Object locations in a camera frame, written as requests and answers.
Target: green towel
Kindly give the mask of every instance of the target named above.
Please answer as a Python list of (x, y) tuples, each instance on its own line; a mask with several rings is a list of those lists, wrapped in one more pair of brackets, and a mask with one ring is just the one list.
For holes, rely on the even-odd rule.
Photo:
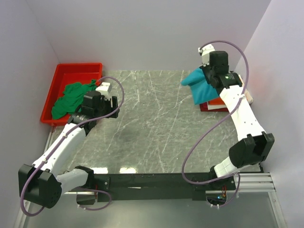
[(76, 82), (66, 85), (63, 91), (64, 96), (58, 98), (52, 108), (52, 116), (54, 120), (60, 119), (67, 113), (72, 114), (76, 108), (82, 103), (84, 95), (88, 91), (96, 89), (96, 80), (92, 80), (90, 84), (81, 84)]

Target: gray marble tabletop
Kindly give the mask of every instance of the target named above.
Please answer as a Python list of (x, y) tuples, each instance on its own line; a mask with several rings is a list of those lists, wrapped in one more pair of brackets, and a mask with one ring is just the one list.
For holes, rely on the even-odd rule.
[[(194, 105), (190, 88), (181, 86), (190, 71), (109, 71), (125, 90), (125, 102), (117, 119), (103, 119), (81, 142), (61, 173), (77, 165), (99, 173), (180, 172), (182, 162), (198, 140), (227, 113), (201, 112)], [(121, 91), (113, 83), (112, 95), (120, 102)], [(53, 132), (55, 140), (63, 127)], [(228, 119), (197, 146), (186, 172), (208, 172), (228, 156), (237, 142)], [(244, 171), (260, 171), (258, 165)]]

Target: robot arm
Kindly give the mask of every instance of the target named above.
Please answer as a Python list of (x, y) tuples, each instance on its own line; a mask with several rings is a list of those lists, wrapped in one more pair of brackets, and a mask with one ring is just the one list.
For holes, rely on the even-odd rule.
[[(24, 164), (19, 169), (19, 193), (21, 194), (23, 186), (29, 176), (57, 146), (62, 137), (66, 137), (49, 158), (48, 162), (31, 180), (25, 193), (25, 200), (46, 208), (52, 208), (65, 192), (80, 186), (92, 186), (94, 171), (89, 168), (77, 166), (71, 172), (62, 175), (58, 174), (76, 146), (82, 142), (91, 129), (95, 127), (96, 121), (81, 125), (68, 136), (66, 136), (66, 133), (77, 124), (88, 119), (107, 115), (118, 107), (117, 97), (109, 96), (110, 90), (110, 83), (103, 82), (95, 91), (87, 92), (82, 104), (76, 109), (75, 113), (71, 115), (62, 133), (50, 148), (40, 158), (34, 161), (31, 166)], [(117, 117), (118, 111), (109, 116), (109, 118)]]
[(229, 112), (241, 98), (239, 108), (231, 115), (237, 130), (238, 142), (229, 149), (229, 156), (213, 167), (217, 177), (235, 173), (249, 165), (264, 161), (274, 144), (274, 137), (258, 123), (244, 94), (238, 74), (229, 72), (228, 54), (215, 51), (212, 45), (201, 51), (202, 66), (206, 81), (217, 90)]

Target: red plastic bin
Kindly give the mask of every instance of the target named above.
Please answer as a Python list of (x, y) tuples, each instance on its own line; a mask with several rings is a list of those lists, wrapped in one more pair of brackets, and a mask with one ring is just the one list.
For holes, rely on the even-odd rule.
[(75, 82), (88, 84), (91, 83), (92, 79), (100, 79), (102, 68), (101, 63), (58, 64), (40, 121), (51, 126), (65, 125), (70, 115), (67, 114), (58, 120), (53, 120), (51, 111), (54, 103), (59, 97), (63, 96), (66, 85)]

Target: white wall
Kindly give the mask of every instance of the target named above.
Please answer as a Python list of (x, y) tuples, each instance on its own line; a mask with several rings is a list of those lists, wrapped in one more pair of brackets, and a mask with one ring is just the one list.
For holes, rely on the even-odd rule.
[[(60, 62), (107, 69), (184, 69), (197, 48), (226, 39), (245, 49), (270, 0), (27, 0)], [(230, 51), (234, 68), (240, 55)]]
[(10, 228), (18, 170), (43, 153), (48, 136), (39, 119), (58, 59), (24, 0), (1, 0), (0, 21), (0, 226)]
[[(304, 1), (272, 0), (245, 51), (253, 111), (275, 136), (263, 167), (291, 228), (304, 222), (303, 9)], [(242, 61), (237, 72), (245, 72)]]

